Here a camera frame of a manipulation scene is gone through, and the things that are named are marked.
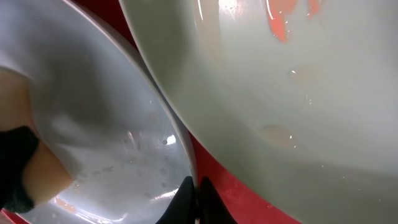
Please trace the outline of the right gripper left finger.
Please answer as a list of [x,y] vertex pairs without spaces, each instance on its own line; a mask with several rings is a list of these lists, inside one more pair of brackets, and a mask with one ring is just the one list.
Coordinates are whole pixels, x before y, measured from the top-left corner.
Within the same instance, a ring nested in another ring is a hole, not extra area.
[[192,177],[187,176],[156,224],[194,224],[195,219],[196,190]]

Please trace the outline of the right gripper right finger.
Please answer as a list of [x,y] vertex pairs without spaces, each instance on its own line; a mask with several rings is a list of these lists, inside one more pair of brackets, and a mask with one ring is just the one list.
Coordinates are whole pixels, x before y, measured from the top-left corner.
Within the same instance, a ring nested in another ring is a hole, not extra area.
[[201,180],[198,201],[200,224],[237,224],[208,177]]

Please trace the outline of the light blue plate front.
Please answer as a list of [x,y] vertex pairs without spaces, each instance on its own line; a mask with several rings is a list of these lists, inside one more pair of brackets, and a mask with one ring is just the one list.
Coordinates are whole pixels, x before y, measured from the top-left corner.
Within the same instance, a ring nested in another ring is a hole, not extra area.
[[192,147],[123,36],[71,1],[2,0],[1,68],[28,79],[39,136],[73,179],[25,221],[160,220]]

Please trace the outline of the green and yellow sponge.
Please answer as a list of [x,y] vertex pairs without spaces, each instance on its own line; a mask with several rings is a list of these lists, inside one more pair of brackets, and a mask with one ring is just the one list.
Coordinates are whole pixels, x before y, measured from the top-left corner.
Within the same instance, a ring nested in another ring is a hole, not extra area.
[[28,79],[1,69],[1,208],[29,212],[72,183],[34,126]]

